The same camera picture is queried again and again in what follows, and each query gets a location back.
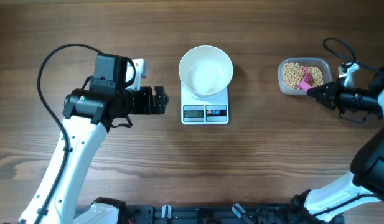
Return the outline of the pink plastic scoop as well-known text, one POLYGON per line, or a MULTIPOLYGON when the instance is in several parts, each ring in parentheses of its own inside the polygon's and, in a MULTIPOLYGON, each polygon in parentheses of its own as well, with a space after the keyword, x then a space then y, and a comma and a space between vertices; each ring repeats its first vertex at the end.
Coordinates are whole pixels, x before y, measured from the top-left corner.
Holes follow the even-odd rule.
POLYGON ((310 82, 311 82, 311 76, 308 72, 308 69, 306 67, 301 67, 301 70, 303 71, 304 73, 304 77, 303 79, 297 84, 297 88, 299 90, 304 90, 305 92, 307 92, 309 89, 312 88, 312 86, 310 86, 310 82))

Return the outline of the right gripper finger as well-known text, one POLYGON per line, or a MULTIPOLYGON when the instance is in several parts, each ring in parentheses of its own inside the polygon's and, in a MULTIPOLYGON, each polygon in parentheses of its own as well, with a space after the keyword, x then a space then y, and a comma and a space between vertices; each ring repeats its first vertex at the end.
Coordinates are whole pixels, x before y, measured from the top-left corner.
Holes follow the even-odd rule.
POLYGON ((308 89, 307 95, 326 95, 334 89, 335 81, 308 89))
POLYGON ((327 109, 330 109, 330 101, 326 98, 325 95, 323 95, 323 93, 316 91, 308 91, 307 96, 310 96, 311 98, 315 99, 318 103, 325 106, 327 109))

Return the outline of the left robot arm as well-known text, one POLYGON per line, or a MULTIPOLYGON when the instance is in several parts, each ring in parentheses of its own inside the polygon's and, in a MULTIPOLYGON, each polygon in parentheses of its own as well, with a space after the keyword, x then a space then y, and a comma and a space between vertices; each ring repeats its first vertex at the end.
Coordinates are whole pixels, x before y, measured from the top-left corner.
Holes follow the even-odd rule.
POLYGON ((95 71, 64 101, 57 147, 34 198, 19 223, 130 223, 122 200, 98 198, 80 216, 75 210, 85 177, 113 121, 131 115, 164 114, 168 97, 162 86, 142 87, 148 72, 143 59, 100 53, 95 71))

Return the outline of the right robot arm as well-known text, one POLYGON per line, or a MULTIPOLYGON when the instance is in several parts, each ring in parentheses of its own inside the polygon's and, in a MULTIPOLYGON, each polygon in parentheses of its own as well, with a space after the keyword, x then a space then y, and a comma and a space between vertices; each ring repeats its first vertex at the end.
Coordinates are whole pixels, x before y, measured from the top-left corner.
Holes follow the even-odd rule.
MULTIPOLYGON (((311 88, 308 96, 340 114, 365 111, 384 120, 384 67, 367 90, 345 87, 346 78, 311 88)), ((365 203, 384 202, 384 127, 354 156, 349 171, 320 189, 295 195, 286 223, 332 223, 336 215, 365 203)))

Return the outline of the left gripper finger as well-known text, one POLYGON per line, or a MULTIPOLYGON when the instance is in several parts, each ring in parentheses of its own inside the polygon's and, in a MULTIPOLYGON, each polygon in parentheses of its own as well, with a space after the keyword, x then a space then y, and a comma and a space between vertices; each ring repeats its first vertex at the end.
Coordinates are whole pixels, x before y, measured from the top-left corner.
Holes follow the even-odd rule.
POLYGON ((152 113, 156 115, 161 115, 165 113, 166 106, 155 106, 152 109, 152 113))
POLYGON ((155 106, 166 106, 169 102, 169 97, 164 90, 163 86, 154 87, 154 105, 155 106))

